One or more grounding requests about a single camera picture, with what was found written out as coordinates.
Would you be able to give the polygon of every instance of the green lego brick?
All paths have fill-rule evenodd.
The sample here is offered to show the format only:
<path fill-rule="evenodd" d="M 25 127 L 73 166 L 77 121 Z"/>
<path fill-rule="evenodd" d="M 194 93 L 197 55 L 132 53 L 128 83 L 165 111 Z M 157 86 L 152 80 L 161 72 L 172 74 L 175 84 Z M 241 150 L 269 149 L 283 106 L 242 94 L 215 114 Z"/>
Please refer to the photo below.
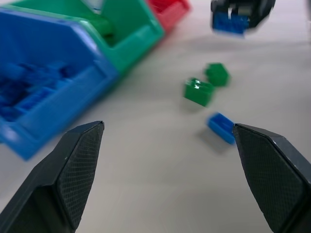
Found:
<path fill-rule="evenodd" d="M 199 105 L 207 106 L 212 98 L 214 89 L 210 83 L 191 78 L 185 82 L 184 97 Z"/>
<path fill-rule="evenodd" d="M 230 81 L 230 74 L 221 63 L 209 64 L 205 70 L 207 80 L 214 86 L 227 86 Z"/>

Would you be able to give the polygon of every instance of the white table surface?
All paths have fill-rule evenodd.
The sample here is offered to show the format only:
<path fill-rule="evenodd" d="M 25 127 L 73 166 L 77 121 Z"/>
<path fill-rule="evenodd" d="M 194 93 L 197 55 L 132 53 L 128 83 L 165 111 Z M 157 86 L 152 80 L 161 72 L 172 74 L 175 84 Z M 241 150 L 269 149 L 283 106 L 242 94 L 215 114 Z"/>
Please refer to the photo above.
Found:
<path fill-rule="evenodd" d="M 216 111 L 284 135 L 311 160 L 304 2 L 277 0 L 270 19 L 245 39 L 215 35 L 210 2 L 192 4 L 191 14 L 119 88 L 70 127 L 95 120 L 106 126 L 78 233 L 271 232 L 237 148 L 205 126 Z M 183 81 L 203 78 L 209 62 L 224 63 L 233 78 L 208 108 L 200 108 L 182 98 Z M 28 162 L 0 144 L 0 210 L 59 138 Z"/>

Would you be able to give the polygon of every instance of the green plastic bin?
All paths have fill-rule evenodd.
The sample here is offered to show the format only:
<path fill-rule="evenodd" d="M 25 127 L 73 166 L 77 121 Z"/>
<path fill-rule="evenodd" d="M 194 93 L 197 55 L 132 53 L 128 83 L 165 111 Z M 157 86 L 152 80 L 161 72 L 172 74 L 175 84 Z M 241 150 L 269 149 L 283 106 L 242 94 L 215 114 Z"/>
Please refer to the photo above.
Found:
<path fill-rule="evenodd" d="M 95 42 L 120 73 L 164 36 L 145 0 L 106 0 L 102 15 L 93 13 L 80 0 L 23 0 L 3 7 L 79 22 L 92 37 L 90 43 Z"/>

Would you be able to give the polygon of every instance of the red plastic bin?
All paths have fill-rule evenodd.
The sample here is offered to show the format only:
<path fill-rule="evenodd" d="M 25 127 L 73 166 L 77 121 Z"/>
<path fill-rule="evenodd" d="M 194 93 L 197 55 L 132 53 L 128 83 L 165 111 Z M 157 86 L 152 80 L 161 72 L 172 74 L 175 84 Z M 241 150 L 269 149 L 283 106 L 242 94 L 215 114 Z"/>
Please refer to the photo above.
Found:
<path fill-rule="evenodd" d="M 147 2 L 166 32 L 171 31 L 190 10 L 188 0 L 147 0 Z"/>

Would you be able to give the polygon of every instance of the blue bricks in bin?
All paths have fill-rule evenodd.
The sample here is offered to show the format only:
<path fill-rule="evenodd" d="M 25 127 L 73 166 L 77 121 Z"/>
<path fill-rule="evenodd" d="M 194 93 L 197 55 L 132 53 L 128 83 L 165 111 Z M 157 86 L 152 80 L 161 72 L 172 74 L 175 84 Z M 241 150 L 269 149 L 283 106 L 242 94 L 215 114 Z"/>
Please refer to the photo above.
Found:
<path fill-rule="evenodd" d="M 212 28 L 216 31 L 244 34 L 248 28 L 248 17 L 217 12 L 212 16 Z"/>
<path fill-rule="evenodd" d="M 120 74 L 76 22 L 3 8 L 0 22 L 0 141 L 28 160 Z"/>
<path fill-rule="evenodd" d="M 207 125 L 227 143 L 235 143 L 235 138 L 232 132 L 234 123 L 222 114 L 216 113 L 207 119 Z"/>

